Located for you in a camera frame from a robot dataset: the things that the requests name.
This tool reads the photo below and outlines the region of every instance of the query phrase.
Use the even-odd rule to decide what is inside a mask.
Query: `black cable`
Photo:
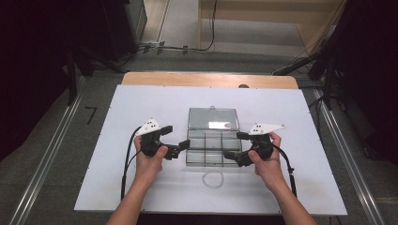
[[[299,86],[298,89],[305,89],[305,88],[313,88],[313,89],[320,89],[320,90],[324,90],[325,87],[324,86]]]
[[[126,154],[125,167],[124,167],[124,172],[123,172],[123,177],[122,177],[122,187],[121,187],[121,190],[120,190],[120,192],[121,192],[121,194],[120,194],[120,197],[121,197],[121,198],[120,198],[120,201],[123,200],[123,198],[124,198],[124,196],[125,196],[127,170],[128,170],[128,168],[129,168],[129,166],[130,166],[130,163],[131,163],[132,159],[135,158],[135,156],[137,156],[137,154],[138,154],[139,152],[141,152],[141,150],[138,151],[138,152],[129,160],[132,141],[134,140],[135,133],[136,133],[140,128],[141,128],[141,127],[136,128],[136,129],[134,130],[134,132],[132,133],[131,137],[130,137],[129,147],[128,147],[128,149],[127,149],[127,154]]]
[[[293,62],[293,64],[296,64],[298,60],[303,59],[303,58],[306,58],[306,57],[297,58],[297,59]],[[296,72],[299,73],[299,74],[308,74],[308,73],[305,73],[305,72],[300,72],[299,69],[296,69]]]
[[[336,216],[336,218],[337,218],[337,221],[339,222],[339,225],[342,225],[342,221],[340,220],[340,218],[337,216]]]
[[[305,65],[305,67],[308,69],[308,72],[310,72],[310,71],[311,71],[311,69],[310,69],[310,68],[308,68],[308,65]]]
[[[311,103],[311,104],[308,105],[308,108],[313,107],[313,105],[317,104],[320,100],[323,100],[323,98],[324,98],[323,96],[317,98],[315,101],[313,101],[313,103]]]
[[[134,56],[134,55],[136,55],[136,54],[138,54],[138,53],[141,53],[141,52],[143,52],[144,51],[144,49],[145,48],[138,48],[138,50],[137,50],[137,52],[136,53],[132,53],[132,54],[127,54],[126,56],[124,56],[123,58],[126,58],[126,57],[128,57],[128,59],[125,61],[125,62],[123,62],[123,63],[121,63],[121,64],[119,64],[119,65],[117,65],[117,67],[122,67],[122,66],[124,66],[124,65],[126,65],[130,60],[131,60],[131,58]],[[94,67],[94,69],[106,69],[106,68],[108,68],[108,67]]]
[[[336,11],[334,12],[333,17],[331,18],[331,20],[329,21],[329,24],[328,24],[328,26],[327,26],[327,27],[329,27],[329,30],[328,30],[322,37],[320,37],[314,44],[312,44],[312,45],[310,45],[309,47],[307,47],[307,48],[306,48],[304,51],[302,51],[298,56],[296,56],[295,58],[293,58],[292,60],[290,60],[290,62],[289,62],[285,67],[280,67],[280,68],[277,68],[276,70],[272,71],[271,75],[273,75],[274,72],[281,70],[282,68],[288,68],[288,67],[294,65],[294,63],[292,63],[294,60],[298,60],[297,58],[299,58],[299,56],[301,56],[303,53],[307,52],[307,50],[309,50],[309,49],[312,48],[313,46],[318,45],[319,41],[321,41],[324,37],[326,37],[326,36],[329,34],[329,31],[330,31],[330,28],[331,28],[331,23],[333,23],[334,18],[335,18],[336,16],[338,16],[338,15],[337,15],[337,12],[338,12],[338,11],[339,11],[339,10],[336,10]]]
[[[149,47],[148,50],[161,49],[161,50],[197,51],[197,52],[205,52],[205,51],[209,50],[211,48],[211,46],[213,46],[213,44],[214,44],[214,38],[215,38],[214,22],[216,20],[216,12],[217,12],[217,0],[214,2],[213,16],[211,19],[210,29],[211,29],[212,39],[211,39],[210,45],[207,48],[205,48],[205,49],[194,49],[193,48],[192,49],[192,48],[181,48],[181,47],[174,47],[174,46],[153,46],[153,47]]]
[[[289,158],[287,157],[287,154],[277,145],[272,144],[274,148],[276,148],[281,156],[284,158],[287,164],[287,170],[289,171],[289,178],[290,178],[290,187],[292,188],[293,194],[297,197],[297,190],[296,190],[296,182],[295,182],[295,176],[293,175],[293,171],[295,170],[290,166]]]
[[[322,99],[319,100],[318,104],[316,105],[315,113],[316,113],[316,131],[318,132],[319,140],[323,145],[323,139],[321,134],[321,120],[319,118],[321,107],[322,107]]]

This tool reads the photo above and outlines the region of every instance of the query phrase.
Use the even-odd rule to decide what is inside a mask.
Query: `white table surface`
[[[187,138],[189,108],[236,109],[240,130],[254,123],[284,124],[276,131],[281,148],[295,168],[298,199],[312,215],[346,215],[329,162],[319,141],[313,119],[300,90],[172,87],[119,85],[105,119],[87,169],[75,210],[114,211],[120,202],[120,186],[131,133],[149,118],[161,126],[174,126],[162,136],[164,143],[177,144]],[[250,143],[243,141],[243,149]],[[163,160],[163,170],[147,192],[142,210],[180,214],[278,215],[279,206],[254,166],[247,168],[187,167],[185,151],[178,159]],[[283,175],[289,183],[281,157]],[[203,184],[207,171],[220,171],[220,188]],[[135,173],[131,163],[126,189]],[[217,184],[220,175],[207,176]]]

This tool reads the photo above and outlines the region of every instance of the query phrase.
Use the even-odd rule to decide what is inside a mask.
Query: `hand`
[[[273,144],[278,147],[281,145],[282,139],[277,134],[271,132],[269,133],[269,137],[272,139]],[[267,160],[260,158],[257,152],[253,150],[249,152],[249,158],[255,164],[255,174],[259,175],[261,179],[263,179],[266,187],[271,192],[274,192],[274,190],[282,184],[286,184],[286,181],[283,178],[281,161],[277,149],[273,149],[271,157]]]
[[[141,136],[134,139],[136,151],[141,149]],[[144,189],[149,189],[155,182],[156,175],[161,171],[161,162],[167,154],[168,148],[162,146],[154,157],[147,157],[143,152],[137,154],[136,171],[133,185],[139,185]]]

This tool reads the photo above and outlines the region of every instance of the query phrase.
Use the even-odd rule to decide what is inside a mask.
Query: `wrist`
[[[283,180],[281,182],[276,182],[271,185],[271,187],[268,188],[272,194],[279,195],[281,193],[285,193],[286,191],[291,192],[290,187],[287,185],[287,183]]]
[[[146,193],[149,190],[149,188],[150,188],[150,185],[146,184],[145,181],[134,179],[132,181],[130,190],[133,189],[134,192]]]
[[[264,180],[264,183],[266,184],[266,187],[273,194],[275,194],[276,192],[281,191],[281,190],[290,189],[289,186],[287,185],[286,181],[284,180],[283,176],[282,177],[278,177],[278,178],[275,177],[271,181]]]

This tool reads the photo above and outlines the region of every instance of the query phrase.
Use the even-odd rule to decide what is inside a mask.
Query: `black controller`
[[[160,130],[156,130],[147,134],[142,135],[141,139],[141,151],[147,157],[154,157],[161,146],[167,146],[169,150],[167,151],[166,158],[171,160],[172,158],[178,158],[181,151],[190,148],[191,141],[186,140],[180,142],[178,145],[165,144],[161,142],[161,136],[173,132],[173,126],[163,127]]]
[[[253,164],[252,160],[249,158],[248,153],[252,150],[257,152],[257,154],[263,160],[271,157],[273,152],[273,145],[269,139],[268,134],[262,135],[249,135],[248,133],[238,132],[237,138],[241,140],[252,141],[252,146],[249,150],[241,153],[235,152],[223,152],[225,158],[234,160],[239,167],[250,166]]]

